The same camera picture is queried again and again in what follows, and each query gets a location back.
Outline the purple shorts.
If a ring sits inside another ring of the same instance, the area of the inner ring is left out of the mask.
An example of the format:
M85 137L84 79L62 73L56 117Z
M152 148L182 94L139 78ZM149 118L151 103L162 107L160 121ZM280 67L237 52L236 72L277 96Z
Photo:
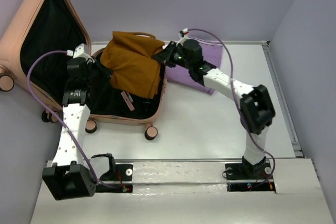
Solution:
M204 41L196 38L193 39L195 39L200 44L204 60L215 65L216 68L220 68L223 56L223 46L219 42ZM204 87L201 84L193 81L188 73L188 70L182 68L181 66L167 68L166 78L169 82L182 84L198 91L205 92L209 95L214 93L213 89Z

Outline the pink cosmetic box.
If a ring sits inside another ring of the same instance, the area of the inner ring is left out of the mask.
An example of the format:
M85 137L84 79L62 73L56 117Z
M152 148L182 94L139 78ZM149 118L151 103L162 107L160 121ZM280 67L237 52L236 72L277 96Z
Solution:
M129 98L129 96L127 95L127 93L125 91L122 91L121 96L122 96L124 102L126 103L127 107L129 108L129 110L134 111L135 107L133 106L133 103L132 103L131 99Z

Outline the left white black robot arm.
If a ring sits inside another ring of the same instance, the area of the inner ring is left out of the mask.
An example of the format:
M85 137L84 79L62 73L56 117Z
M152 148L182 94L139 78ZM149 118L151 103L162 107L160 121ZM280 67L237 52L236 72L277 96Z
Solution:
M43 170L43 181L56 200L91 197L102 183L81 147L93 101L93 77L99 69L93 60L74 57L67 62L67 72L58 151Z

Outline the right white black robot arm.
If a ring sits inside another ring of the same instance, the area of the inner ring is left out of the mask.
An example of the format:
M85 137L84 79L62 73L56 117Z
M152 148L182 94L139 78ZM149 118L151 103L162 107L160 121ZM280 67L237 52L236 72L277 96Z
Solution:
M204 59L202 48L194 39L187 39L183 43L171 41L152 59L170 68L180 66L187 69L193 81L234 102L246 131L241 171L248 178L258 175L266 162L266 135L275 117L268 89L262 84L254 87L234 79L232 74L224 74Z

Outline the mustard brown trousers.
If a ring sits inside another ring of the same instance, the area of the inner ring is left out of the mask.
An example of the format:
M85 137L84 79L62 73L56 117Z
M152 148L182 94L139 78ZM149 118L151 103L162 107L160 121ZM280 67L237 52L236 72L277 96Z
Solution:
M161 65L152 59L165 43L152 34L114 31L100 57L112 70L111 85L141 98L153 99L161 81Z

